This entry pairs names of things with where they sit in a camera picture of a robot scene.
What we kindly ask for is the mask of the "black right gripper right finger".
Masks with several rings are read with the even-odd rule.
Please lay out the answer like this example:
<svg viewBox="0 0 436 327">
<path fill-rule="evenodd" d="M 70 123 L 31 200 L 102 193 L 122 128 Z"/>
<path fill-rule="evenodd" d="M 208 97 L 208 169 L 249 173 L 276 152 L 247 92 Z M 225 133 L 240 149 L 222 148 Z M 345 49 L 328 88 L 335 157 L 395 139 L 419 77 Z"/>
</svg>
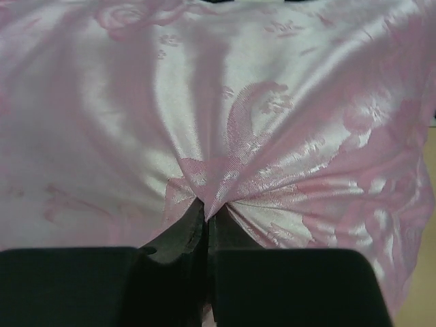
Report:
<svg viewBox="0 0 436 327">
<path fill-rule="evenodd" d="M 349 249 L 264 249 L 227 214 L 208 223 L 218 326 L 391 326 L 371 265 Z"/>
</svg>

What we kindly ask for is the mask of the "pink floral satin pillowcase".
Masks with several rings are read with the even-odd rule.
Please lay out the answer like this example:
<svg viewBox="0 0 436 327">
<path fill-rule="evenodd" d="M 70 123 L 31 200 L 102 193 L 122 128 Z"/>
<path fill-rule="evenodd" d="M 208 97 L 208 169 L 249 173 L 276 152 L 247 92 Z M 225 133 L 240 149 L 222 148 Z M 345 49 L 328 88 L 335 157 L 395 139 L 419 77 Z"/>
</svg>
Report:
<svg viewBox="0 0 436 327">
<path fill-rule="evenodd" d="M 403 304 L 435 201 L 434 1 L 1 2 L 1 248 L 138 247 L 195 200 Z"/>
</svg>

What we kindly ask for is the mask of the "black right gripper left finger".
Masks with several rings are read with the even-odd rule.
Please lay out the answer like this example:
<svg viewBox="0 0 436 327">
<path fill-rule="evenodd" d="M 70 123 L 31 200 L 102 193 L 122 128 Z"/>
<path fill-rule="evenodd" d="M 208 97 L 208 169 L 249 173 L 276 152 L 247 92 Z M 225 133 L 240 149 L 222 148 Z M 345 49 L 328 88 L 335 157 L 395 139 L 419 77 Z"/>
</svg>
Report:
<svg viewBox="0 0 436 327">
<path fill-rule="evenodd" d="M 143 247 L 1 253 L 2 326 L 200 326 L 207 243 L 195 201 Z"/>
</svg>

